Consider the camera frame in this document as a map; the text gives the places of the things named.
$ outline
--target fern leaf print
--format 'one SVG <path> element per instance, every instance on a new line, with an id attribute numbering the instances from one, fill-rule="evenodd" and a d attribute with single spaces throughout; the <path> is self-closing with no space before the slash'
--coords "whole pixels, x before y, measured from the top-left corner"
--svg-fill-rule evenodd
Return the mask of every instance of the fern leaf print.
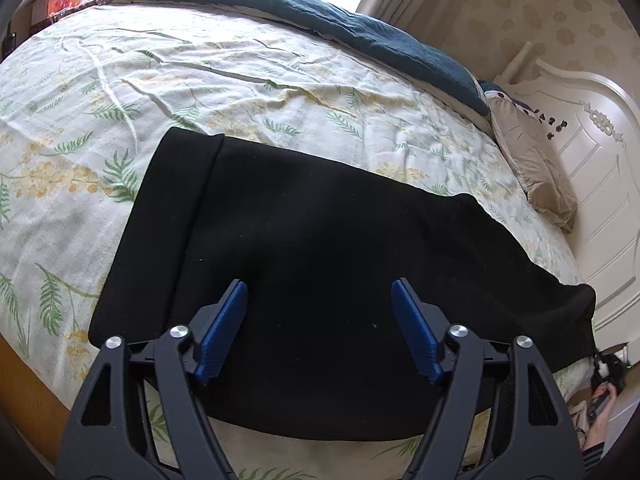
<path id="1" fill-rule="evenodd" d="M 223 89 L 221 89 L 219 86 L 189 86 L 187 84 L 185 84 L 185 86 L 191 91 L 191 94 L 194 97 L 194 94 L 196 92 L 202 92 L 204 94 L 214 94 L 215 92 L 223 91 Z"/>
<path id="2" fill-rule="evenodd" d="M 61 142 L 53 148 L 54 153 L 43 153 L 42 155 L 69 155 L 71 153 L 75 153 L 77 150 L 79 150 L 89 142 L 89 139 L 93 134 L 93 132 L 88 132 L 83 136 L 78 137 L 77 139 L 70 140 L 69 142 Z"/>
<path id="3" fill-rule="evenodd" d="M 457 171 L 453 171 L 453 170 L 451 171 L 451 173 L 452 173 L 453 178 L 455 179 L 456 183 L 459 186 L 463 186 L 464 183 L 466 182 L 465 181 L 465 176 L 463 174 L 458 173 Z"/>
<path id="4" fill-rule="evenodd" d="M 494 217 L 494 219 L 496 219 L 498 222 L 503 225 L 507 225 L 507 219 L 504 217 L 504 215 L 491 204 L 489 204 L 489 212 L 491 216 Z"/>
<path id="5" fill-rule="evenodd" d="M 141 56 L 145 57 L 145 59 L 149 62 L 149 68 L 151 68 L 151 65 L 154 61 L 157 61 L 158 63 L 160 63 L 159 57 L 156 56 L 156 54 L 154 54 L 150 50 L 138 50 L 137 54 L 140 54 Z"/>
<path id="6" fill-rule="evenodd" d="M 22 354 L 25 359 L 29 358 L 29 338 L 24 333 L 24 329 L 18 320 L 15 321 L 18 327 L 18 345 L 17 351 Z"/>
<path id="7" fill-rule="evenodd" d="M 492 190 L 494 190 L 493 186 L 491 186 L 491 184 L 487 182 L 484 176 L 482 176 L 482 173 L 480 173 L 478 170 L 476 170 L 474 173 L 476 174 L 476 180 L 480 183 L 482 187 L 484 187 L 486 191 L 492 192 Z"/>
<path id="8" fill-rule="evenodd" d="M 0 176 L 0 230 L 4 229 L 5 224 L 9 223 L 9 186 L 4 183 Z"/>
<path id="9" fill-rule="evenodd" d="M 62 101 L 64 101 L 65 98 L 64 96 L 60 96 L 56 99 L 54 99 L 52 102 L 50 102 L 48 105 L 42 107 L 40 109 L 41 112 L 48 112 L 49 110 L 53 110 L 53 108 L 55 108 L 56 106 L 58 106 Z"/>
<path id="10" fill-rule="evenodd" d="M 388 117 L 391 117 L 392 119 L 395 119 L 396 121 L 398 121 L 400 124 L 411 124 L 409 121 L 407 121 L 406 119 L 403 119 L 402 117 L 398 117 L 397 115 L 393 115 L 393 114 L 386 114 L 388 115 Z"/>
<path id="11" fill-rule="evenodd" d="M 198 130 L 199 128 L 196 121 L 199 117 L 200 114 L 198 113 L 198 106 L 194 103 L 189 107 L 176 110 L 171 115 L 171 118 L 174 121 L 171 126 L 181 126 L 187 130 Z"/>
<path id="12" fill-rule="evenodd" d="M 0 274 L 0 297 L 4 304 L 9 308 L 9 313 L 18 319 L 18 296 L 15 295 L 14 286 L 11 280 L 4 274 Z"/>
<path id="13" fill-rule="evenodd" d="M 395 452 L 397 456 L 414 454 L 418 449 L 418 446 L 420 446 L 422 437 L 423 437 L 422 435 L 412 436 L 411 438 L 408 438 L 407 440 L 405 440 L 404 442 L 401 442 L 400 444 L 396 444 L 395 446 L 388 447 L 387 449 L 382 450 L 376 456 L 372 457 L 372 459 L 378 458 L 379 456 L 384 455 L 386 453 L 390 453 L 390 452 Z"/>
<path id="14" fill-rule="evenodd" d="M 103 105 L 90 112 L 96 119 L 108 119 L 110 121 L 124 121 L 133 119 L 140 112 L 132 104 L 118 106 L 116 104 Z"/>
<path id="15" fill-rule="evenodd" d="M 0 107 L 0 116 L 6 115 L 12 104 L 14 104 L 14 101 L 12 99 L 8 99 L 7 101 L 5 101 L 4 104 Z"/>
<path id="16" fill-rule="evenodd" d="M 449 189 L 447 189 L 447 187 L 443 186 L 442 184 L 436 184 L 435 186 L 427 186 L 426 188 L 429 192 L 436 195 L 451 196 Z"/>
<path id="17" fill-rule="evenodd" d="M 113 160 L 105 160 L 104 179 L 113 186 L 110 198 L 116 202 L 133 202 L 136 199 L 136 183 L 138 176 L 131 167 L 133 159 L 129 157 L 127 150 L 118 160 L 118 152 L 113 153 Z"/>
<path id="18" fill-rule="evenodd" d="M 87 83 L 86 85 L 84 85 L 80 91 L 82 92 L 82 94 L 84 95 L 88 95 L 91 92 L 93 92 L 95 89 L 98 88 L 98 86 L 100 86 L 100 81 L 97 78 L 94 78 L 92 81 L 90 81 L 89 83 Z"/>
<path id="19" fill-rule="evenodd" d="M 40 320 L 49 335 L 59 336 L 60 323 L 63 320 L 60 284 L 50 272 L 40 265 L 38 266 L 45 276 L 40 287 Z"/>
<path id="20" fill-rule="evenodd" d="M 347 92 L 347 101 L 349 102 L 349 106 L 360 113 L 362 107 L 362 97 L 355 88 L 352 88 L 349 92 Z"/>
<path id="21" fill-rule="evenodd" d="M 169 442 L 169 431 L 166 428 L 166 421 L 160 404 L 156 404 L 149 410 L 149 424 L 154 437 L 163 442 Z"/>
<path id="22" fill-rule="evenodd" d="M 444 147 L 441 146 L 439 149 L 429 148 L 429 153 L 437 156 L 442 162 L 447 164 L 449 162 L 449 157 L 444 155 Z"/>
<path id="23" fill-rule="evenodd" d="M 286 135 L 294 136 L 300 133 L 299 130 L 295 129 L 290 124 L 275 123 L 270 119 L 263 120 L 262 124 L 264 124 L 264 126 L 267 129 L 271 130 L 275 134 L 286 134 Z"/>
<path id="24" fill-rule="evenodd" d="M 329 112 L 326 116 L 327 116 L 327 119 L 329 119 L 333 124 L 338 126 L 342 131 L 347 132 L 348 134 L 354 137 L 358 137 L 359 139 L 362 139 L 362 136 L 360 135 L 360 132 L 358 131 L 358 129 L 339 113 Z"/>
<path id="25" fill-rule="evenodd" d="M 27 103 L 27 113 L 33 115 L 38 111 L 38 103 L 36 101 L 30 101 Z"/>
<path id="26" fill-rule="evenodd" d="M 40 81 L 38 81 L 38 82 L 36 83 L 36 86 L 40 86 L 40 85 L 42 85 L 42 84 L 44 84 L 44 83 L 49 82 L 49 80 L 50 80 L 54 75 L 55 75 L 55 72 L 51 72 L 51 73 L 49 73 L 48 75 L 44 76 L 42 79 L 40 79 Z"/>
<path id="27" fill-rule="evenodd" d="M 316 478 L 316 476 L 305 473 L 303 469 L 291 471 L 288 467 L 284 469 L 272 467 L 265 471 L 262 471 L 262 468 L 259 467 L 249 474 L 246 469 L 242 469 L 238 473 L 238 480 L 307 480 L 313 478 Z"/>
<path id="28" fill-rule="evenodd" d="M 414 147 L 407 142 L 396 142 L 396 150 L 401 150 L 407 155 L 415 156 Z"/>

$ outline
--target floral bedsheet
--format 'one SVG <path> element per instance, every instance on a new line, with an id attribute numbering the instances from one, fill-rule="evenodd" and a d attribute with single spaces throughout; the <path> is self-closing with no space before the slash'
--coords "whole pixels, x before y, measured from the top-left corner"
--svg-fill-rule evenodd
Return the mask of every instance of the floral bedsheet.
<path id="1" fill-rule="evenodd" d="M 68 407 L 97 353 L 87 330 L 138 187 L 174 125 L 471 193 L 532 261 L 580 282 L 562 233 L 527 203 L 495 143 L 408 78 L 229 10 L 93 7 L 0 64 L 0 332 Z M 559 372 L 562 392 L 587 372 L 585 360 Z M 149 408 L 170 462 L 151 391 Z M 212 424 L 244 480 L 400 478 L 419 441 L 322 443 Z"/>

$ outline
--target wallpaper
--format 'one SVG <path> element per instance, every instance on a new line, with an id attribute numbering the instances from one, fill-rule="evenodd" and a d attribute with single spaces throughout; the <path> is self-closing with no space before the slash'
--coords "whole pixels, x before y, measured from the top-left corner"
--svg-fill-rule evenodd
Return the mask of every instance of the wallpaper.
<path id="1" fill-rule="evenodd" d="M 534 53 L 520 78 L 537 77 L 541 57 L 602 74 L 640 100 L 640 38 L 617 0 L 465 0 L 437 46 L 493 79 L 526 41 Z"/>

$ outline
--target striped sleeve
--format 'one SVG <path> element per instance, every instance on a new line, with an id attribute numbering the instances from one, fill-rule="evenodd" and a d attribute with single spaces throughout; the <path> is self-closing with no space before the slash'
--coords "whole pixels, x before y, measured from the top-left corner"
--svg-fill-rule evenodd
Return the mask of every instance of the striped sleeve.
<path id="1" fill-rule="evenodd" d="M 584 469 L 588 473 L 594 467 L 598 465 L 598 462 L 602 458 L 602 451 L 604 450 L 604 442 L 596 444 L 595 446 L 585 449 L 582 452 L 582 458 L 584 460 Z"/>

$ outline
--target carved headboard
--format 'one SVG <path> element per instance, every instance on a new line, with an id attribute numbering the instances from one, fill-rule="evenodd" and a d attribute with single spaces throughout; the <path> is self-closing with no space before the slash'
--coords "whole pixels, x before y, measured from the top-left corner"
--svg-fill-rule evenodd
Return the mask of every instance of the carved headboard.
<path id="1" fill-rule="evenodd" d="M 585 282 L 596 290 L 600 349 L 629 343 L 640 361 L 640 109 L 620 86 L 588 72 L 536 61 L 540 78 L 499 84 L 548 128 L 578 197 L 567 236 Z"/>

